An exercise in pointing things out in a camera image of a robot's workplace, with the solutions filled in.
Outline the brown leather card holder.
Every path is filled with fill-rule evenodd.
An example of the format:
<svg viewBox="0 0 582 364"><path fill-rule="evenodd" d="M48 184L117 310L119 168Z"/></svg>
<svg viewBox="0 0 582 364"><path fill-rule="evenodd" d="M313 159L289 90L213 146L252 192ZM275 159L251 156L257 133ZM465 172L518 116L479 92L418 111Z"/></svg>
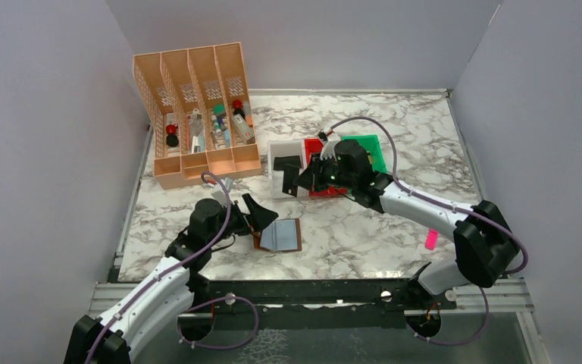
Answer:
<svg viewBox="0 0 582 364"><path fill-rule="evenodd" d="M289 218L273 221L258 237L254 248L269 253L291 253L302 250L300 220Z"/></svg>

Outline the red plastic bin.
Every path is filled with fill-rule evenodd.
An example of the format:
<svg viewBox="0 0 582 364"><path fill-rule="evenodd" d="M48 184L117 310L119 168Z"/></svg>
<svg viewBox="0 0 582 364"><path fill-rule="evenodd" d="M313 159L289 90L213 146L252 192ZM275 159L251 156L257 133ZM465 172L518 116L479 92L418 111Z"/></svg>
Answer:
<svg viewBox="0 0 582 364"><path fill-rule="evenodd" d="M322 143L318 138L308 138L304 139L304 149L305 149L305 159L307 165L311 162L311 158L314 154L320 154L322 149ZM341 194L347 194L348 190L343 188L328 187L326 190L321 192L315 192L313 190L309 191L310 197L328 197L328 196L340 196Z"/></svg>

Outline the white plastic bin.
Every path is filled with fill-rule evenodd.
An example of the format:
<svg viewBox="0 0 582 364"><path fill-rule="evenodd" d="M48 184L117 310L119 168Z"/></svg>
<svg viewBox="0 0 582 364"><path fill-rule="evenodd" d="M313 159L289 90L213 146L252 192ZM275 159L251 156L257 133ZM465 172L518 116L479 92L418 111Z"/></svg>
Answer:
<svg viewBox="0 0 582 364"><path fill-rule="evenodd" d="M268 181L269 181L269 191L273 199L290 199L293 196L286 195L282 192L283 183L283 171L273 170L273 159L280 156L288 155L299 155L302 161L302 167L300 172L304 171L307 167L307 162L305 159L305 149L304 140L275 140L268 142ZM309 191L298 188L298 199L307 199L309 197Z"/></svg>

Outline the green plastic bin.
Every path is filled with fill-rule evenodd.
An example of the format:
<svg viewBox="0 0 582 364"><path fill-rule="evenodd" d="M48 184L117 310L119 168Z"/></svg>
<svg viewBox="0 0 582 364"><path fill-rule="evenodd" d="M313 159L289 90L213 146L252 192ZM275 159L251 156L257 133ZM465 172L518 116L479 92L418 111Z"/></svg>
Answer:
<svg viewBox="0 0 582 364"><path fill-rule="evenodd" d="M369 161L374 171L387 173L385 159L379 138L375 134L368 135L345 135L343 140L356 140L369 154Z"/></svg>

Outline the orange desk organizer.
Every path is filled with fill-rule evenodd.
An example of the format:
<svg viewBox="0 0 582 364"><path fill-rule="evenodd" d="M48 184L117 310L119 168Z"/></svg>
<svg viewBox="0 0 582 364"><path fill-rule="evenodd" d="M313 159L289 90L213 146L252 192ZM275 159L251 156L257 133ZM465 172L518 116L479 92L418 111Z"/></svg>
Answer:
<svg viewBox="0 0 582 364"><path fill-rule="evenodd" d="M246 145L232 122L255 133L241 43L134 55L133 77L154 133L154 177L165 189L200 184L200 174L251 177L262 172L258 145ZM169 148L165 127L178 128Z"/></svg>

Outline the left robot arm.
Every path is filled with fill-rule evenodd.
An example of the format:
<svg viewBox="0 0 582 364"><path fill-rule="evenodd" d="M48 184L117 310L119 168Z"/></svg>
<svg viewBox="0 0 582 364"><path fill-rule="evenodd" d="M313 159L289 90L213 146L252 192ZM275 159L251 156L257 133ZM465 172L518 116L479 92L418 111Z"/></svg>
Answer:
<svg viewBox="0 0 582 364"><path fill-rule="evenodd" d="M119 303L97 318L83 316L75 324L66 363L131 363L143 347L176 315L212 310L209 281L200 270L211 248L231 236L261 233L278 214L243 195L248 209L236 202L199 200L189 224L167 248L156 268Z"/></svg>

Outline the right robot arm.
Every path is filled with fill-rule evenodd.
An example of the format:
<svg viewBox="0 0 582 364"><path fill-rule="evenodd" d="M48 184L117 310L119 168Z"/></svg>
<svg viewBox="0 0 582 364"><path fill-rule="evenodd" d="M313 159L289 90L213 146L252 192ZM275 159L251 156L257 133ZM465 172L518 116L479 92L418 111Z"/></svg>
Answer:
<svg viewBox="0 0 582 364"><path fill-rule="evenodd" d="M360 206L410 219L454 243L454 259L428 263L408 281L407 298L416 308L428 307L453 287L492 287L522 251L495 204L440 200L410 188L391 174L374 170L367 150L355 140L336 143L330 158L315 153L305 169L295 165L283 169L282 191L291 196L299 188L317 193L331 187L348 190Z"/></svg>

